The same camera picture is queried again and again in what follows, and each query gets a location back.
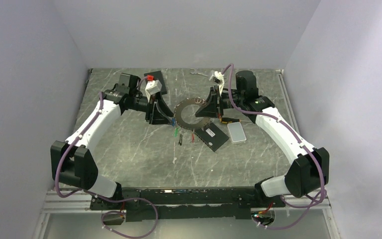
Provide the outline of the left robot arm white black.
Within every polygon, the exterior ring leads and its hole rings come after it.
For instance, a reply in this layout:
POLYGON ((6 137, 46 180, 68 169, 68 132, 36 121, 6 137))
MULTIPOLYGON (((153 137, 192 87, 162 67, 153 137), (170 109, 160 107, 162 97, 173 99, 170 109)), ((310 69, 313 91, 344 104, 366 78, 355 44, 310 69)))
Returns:
POLYGON ((160 71, 144 78, 121 73, 111 89, 99 92, 98 103, 85 122, 64 141, 55 141, 50 148, 55 191, 61 198, 60 184, 75 187, 100 197, 110 209, 122 205, 122 185, 101 175, 94 159, 94 150, 108 128, 127 110, 143 112, 148 124, 173 124, 174 114, 163 100, 166 94, 160 71))

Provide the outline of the large metal keyring disc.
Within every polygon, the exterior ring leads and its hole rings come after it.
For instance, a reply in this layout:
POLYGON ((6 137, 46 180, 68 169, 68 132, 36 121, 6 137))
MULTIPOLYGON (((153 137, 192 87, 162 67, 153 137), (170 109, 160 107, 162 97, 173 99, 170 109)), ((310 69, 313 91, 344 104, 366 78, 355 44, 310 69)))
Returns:
POLYGON ((194 97, 194 98, 186 98, 185 100, 182 100, 181 102, 179 102, 174 108, 174 118, 175 118, 176 124, 188 130, 203 128, 204 126, 210 124, 210 118, 206 118, 206 117, 202 117, 202 119, 200 119, 196 123, 187 123, 182 117, 182 112, 187 106, 191 106, 191 105, 205 106, 206 101, 200 97, 194 97))

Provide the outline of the black key tag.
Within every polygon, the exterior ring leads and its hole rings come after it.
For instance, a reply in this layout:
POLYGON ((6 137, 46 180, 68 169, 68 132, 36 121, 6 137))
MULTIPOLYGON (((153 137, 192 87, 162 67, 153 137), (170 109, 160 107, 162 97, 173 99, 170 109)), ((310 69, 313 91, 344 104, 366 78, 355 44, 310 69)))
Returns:
POLYGON ((182 144, 183 144, 183 135, 180 134, 180 135, 179 135, 178 145, 182 146, 182 144))

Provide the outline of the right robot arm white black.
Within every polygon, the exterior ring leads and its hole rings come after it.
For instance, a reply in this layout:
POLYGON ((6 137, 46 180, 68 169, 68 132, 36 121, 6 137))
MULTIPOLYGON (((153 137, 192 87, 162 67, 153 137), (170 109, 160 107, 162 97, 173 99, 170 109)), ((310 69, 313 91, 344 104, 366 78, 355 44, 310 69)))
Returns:
POLYGON ((282 117, 275 104, 259 94, 257 79, 252 71, 235 75, 236 88, 225 87, 225 71, 212 71, 209 80, 215 83, 196 117, 217 118, 229 127, 230 135, 241 137, 243 129, 238 119, 227 118, 224 110, 235 109, 265 131, 283 151, 290 167, 286 174, 264 179, 255 184, 254 200, 261 207, 274 196, 293 195, 300 198, 320 189, 319 198, 326 196, 329 175, 329 153, 303 139, 282 117))

